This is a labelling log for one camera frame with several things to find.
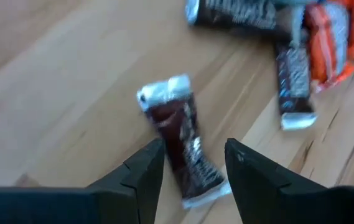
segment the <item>black object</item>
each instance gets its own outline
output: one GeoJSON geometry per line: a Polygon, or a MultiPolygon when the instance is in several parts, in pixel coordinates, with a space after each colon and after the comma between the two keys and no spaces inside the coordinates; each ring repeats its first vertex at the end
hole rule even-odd
{"type": "Polygon", "coordinates": [[[235,139],[225,162],[244,224],[354,223],[354,187],[323,187],[235,139]]]}
{"type": "Polygon", "coordinates": [[[0,188],[0,223],[154,223],[164,147],[154,140],[85,189],[0,188]]]}

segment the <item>pile of candy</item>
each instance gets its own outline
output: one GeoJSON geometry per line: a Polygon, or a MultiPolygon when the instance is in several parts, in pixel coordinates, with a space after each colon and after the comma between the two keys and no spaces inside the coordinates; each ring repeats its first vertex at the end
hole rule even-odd
{"type": "MultiPolygon", "coordinates": [[[[354,0],[188,0],[192,26],[261,35],[273,42],[284,130],[317,119],[311,92],[354,73],[354,0]]],[[[185,208],[230,194],[229,183],[205,157],[189,76],[148,84],[137,92],[148,120],[162,136],[185,208]]]]}

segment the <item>wooden floor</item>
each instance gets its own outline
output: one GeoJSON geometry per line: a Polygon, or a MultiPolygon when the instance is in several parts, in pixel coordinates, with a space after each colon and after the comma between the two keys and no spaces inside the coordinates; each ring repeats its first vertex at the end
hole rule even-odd
{"type": "MultiPolygon", "coordinates": [[[[189,73],[203,145],[227,138],[327,187],[354,185],[354,76],[314,96],[319,119],[280,129],[269,44],[190,29],[184,1],[0,0],[0,185],[84,187],[156,134],[135,94],[189,73]]],[[[181,207],[168,164],[156,223],[241,223],[233,197],[181,207]]]]}

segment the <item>brown candy wrapper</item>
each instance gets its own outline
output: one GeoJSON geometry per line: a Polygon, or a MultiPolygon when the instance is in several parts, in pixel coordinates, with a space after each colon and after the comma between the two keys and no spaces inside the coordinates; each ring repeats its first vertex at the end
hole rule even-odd
{"type": "Polygon", "coordinates": [[[203,154],[189,77],[148,84],[138,91],[137,100],[165,141],[183,206],[197,207],[230,194],[229,182],[203,154]]]}
{"type": "Polygon", "coordinates": [[[191,25],[226,29],[240,35],[261,34],[294,45],[307,39],[301,29],[304,5],[276,8],[265,0],[187,0],[191,25]]]}
{"type": "Polygon", "coordinates": [[[310,102],[309,59],[305,46],[292,48],[275,44],[279,109],[283,130],[297,130],[313,125],[317,115],[310,102]]]}

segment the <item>wood grain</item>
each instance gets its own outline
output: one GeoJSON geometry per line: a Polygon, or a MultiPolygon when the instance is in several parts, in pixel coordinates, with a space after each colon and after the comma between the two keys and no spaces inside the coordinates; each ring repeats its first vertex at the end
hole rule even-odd
{"type": "MultiPolygon", "coordinates": [[[[186,25],[183,1],[0,1],[0,185],[84,187],[152,140],[143,85],[188,73],[203,148],[237,138],[325,186],[354,185],[354,77],[280,129],[269,43],[186,25]]],[[[241,223],[231,195],[184,210],[165,164],[156,223],[241,223]]]]}

